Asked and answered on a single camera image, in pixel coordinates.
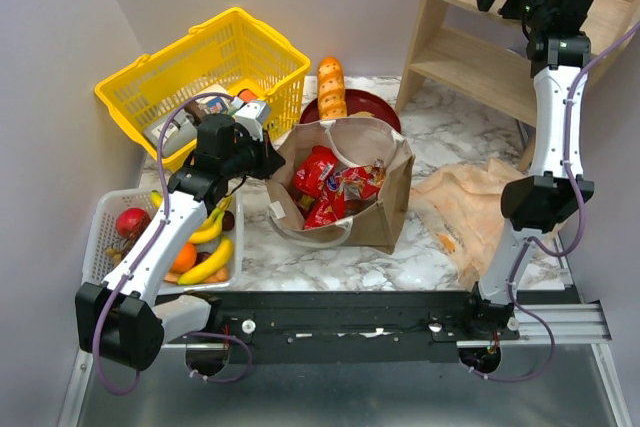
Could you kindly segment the orange capped bottle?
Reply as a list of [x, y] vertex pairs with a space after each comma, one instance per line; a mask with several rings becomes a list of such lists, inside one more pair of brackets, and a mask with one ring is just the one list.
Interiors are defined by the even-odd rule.
[[245, 103], [256, 100], [258, 96], [250, 89], [243, 89], [238, 92], [237, 96]]

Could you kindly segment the wooden shelf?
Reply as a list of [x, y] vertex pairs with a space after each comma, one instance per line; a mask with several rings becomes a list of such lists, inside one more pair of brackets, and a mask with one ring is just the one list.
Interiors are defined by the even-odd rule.
[[[395, 104], [402, 111], [425, 80], [475, 99], [525, 124], [536, 122], [536, 99], [519, 23], [505, 20], [496, 0], [420, 0]], [[593, 55], [639, 20], [639, 0], [595, 0], [583, 25]]]

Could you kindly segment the peach plastic grocery bag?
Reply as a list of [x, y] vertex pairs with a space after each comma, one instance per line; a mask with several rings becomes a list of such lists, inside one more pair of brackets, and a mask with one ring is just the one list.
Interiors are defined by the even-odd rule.
[[410, 209], [449, 255], [464, 289], [471, 290], [486, 274], [496, 251], [504, 224], [503, 188], [523, 178], [514, 167], [491, 158], [482, 166], [447, 164], [411, 188]]

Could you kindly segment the dark plum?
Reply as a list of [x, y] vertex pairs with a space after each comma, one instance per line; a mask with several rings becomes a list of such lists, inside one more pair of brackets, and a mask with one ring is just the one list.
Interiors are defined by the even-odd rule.
[[225, 211], [222, 216], [222, 230], [224, 232], [232, 231], [235, 227], [235, 216], [231, 211]]

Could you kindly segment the front yellow banana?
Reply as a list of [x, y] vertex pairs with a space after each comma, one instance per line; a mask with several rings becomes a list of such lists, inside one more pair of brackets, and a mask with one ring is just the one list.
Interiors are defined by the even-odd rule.
[[217, 249], [205, 260], [181, 274], [176, 283], [178, 285], [190, 286], [227, 281], [229, 279], [227, 263], [233, 257], [233, 253], [233, 242], [227, 236], [223, 236]]

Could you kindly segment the orange fruit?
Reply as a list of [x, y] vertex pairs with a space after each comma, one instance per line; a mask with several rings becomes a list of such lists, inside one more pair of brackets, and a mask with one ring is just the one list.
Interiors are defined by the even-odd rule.
[[170, 271], [177, 274], [182, 274], [193, 268], [197, 261], [197, 248], [194, 244], [187, 242], [177, 257], [175, 258]]

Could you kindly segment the dark red round plate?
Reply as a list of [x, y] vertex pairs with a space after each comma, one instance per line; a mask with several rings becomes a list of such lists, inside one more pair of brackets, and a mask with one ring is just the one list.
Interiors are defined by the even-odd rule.
[[[367, 91], [347, 88], [345, 100], [349, 115], [367, 112], [393, 127], [398, 133], [402, 132], [401, 122], [395, 110], [388, 102]], [[299, 123], [307, 124], [319, 120], [318, 99], [312, 100], [302, 111]]]

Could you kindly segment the brown bread slice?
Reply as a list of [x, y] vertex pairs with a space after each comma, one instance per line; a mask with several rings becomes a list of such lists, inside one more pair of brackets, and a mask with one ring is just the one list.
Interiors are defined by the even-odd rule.
[[374, 118], [375, 115], [368, 111], [359, 111], [353, 114], [350, 114], [349, 117], [353, 118]]

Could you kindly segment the longan bunch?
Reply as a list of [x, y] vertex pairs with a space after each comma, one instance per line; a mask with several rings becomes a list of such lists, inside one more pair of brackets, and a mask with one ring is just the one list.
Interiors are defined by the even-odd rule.
[[118, 266], [132, 249], [133, 244], [126, 239], [119, 240], [109, 245], [104, 253], [111, 260], [113, 267]]

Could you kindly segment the grey box in basket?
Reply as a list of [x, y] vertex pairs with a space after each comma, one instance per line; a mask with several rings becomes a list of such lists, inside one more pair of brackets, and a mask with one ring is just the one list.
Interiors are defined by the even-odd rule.
[[162, 142], [162, 154], [164, 158], [175, 154], [197, 136], [197, 129], [193, 118], [183, 111], [180, 111], [174, 117], [166, 129], [165, 135], [161, 136], [162, 129], [168, 117], [169, 115], [160, 117], [144, 129], [146, 139], [154, 148], [157, 148], [158, 143]]

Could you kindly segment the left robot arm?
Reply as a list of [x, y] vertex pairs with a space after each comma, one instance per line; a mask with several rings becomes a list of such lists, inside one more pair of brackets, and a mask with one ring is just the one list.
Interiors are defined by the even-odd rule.
[[165, 275], [189, 237], [236, 178], [266, 180], [285, 163], [251, 103], [234, 115], [211, 114], [197, 130], [196, 147], [163, 190], [163, 203], [128, 255], [98, 284], [75, 296], [80, 348], [137, 371], [146, 370], [163, 344], [203, 330], [212, 301], [185, 294], [157, 304]]

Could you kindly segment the red candy bag top shelf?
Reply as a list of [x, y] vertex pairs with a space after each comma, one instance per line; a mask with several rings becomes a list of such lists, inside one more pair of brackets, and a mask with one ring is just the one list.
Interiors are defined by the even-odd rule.
[[337, 164], [337, 157], [330, 148], [314, 146], [311, 154], [298, 167], [293, 177], [293, 186], [302, 194], [317, 198]]

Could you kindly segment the red Konfeti candy bag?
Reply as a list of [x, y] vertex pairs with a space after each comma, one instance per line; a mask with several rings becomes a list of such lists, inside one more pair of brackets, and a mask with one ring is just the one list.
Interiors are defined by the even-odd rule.
[[382, 160], [373, 165], [344, 168], [331, 174], [314, 202], [304, 223], [304, 230], [333, 224], [354, 216], [378, 198], [386, 178]]

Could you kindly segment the yellow banana bunch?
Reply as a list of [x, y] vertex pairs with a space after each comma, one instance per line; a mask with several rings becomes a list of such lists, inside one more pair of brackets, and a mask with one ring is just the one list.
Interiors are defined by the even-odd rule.
[[232, 201], [231, 196], [223, 198], [214, 208], [209, 217], [190, 237], [189, 242], [200, 245], [214, 240], [222, 232], [222, 219]]

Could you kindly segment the burlap tote bag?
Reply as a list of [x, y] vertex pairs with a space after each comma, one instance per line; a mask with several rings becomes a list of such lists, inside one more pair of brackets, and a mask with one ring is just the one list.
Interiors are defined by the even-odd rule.
[[408, 209], [415, 156], [384, 121], [346, 117], [296, 126], [267, 181], [268, 221], [283, 239], [321, 249], [394, 250]]

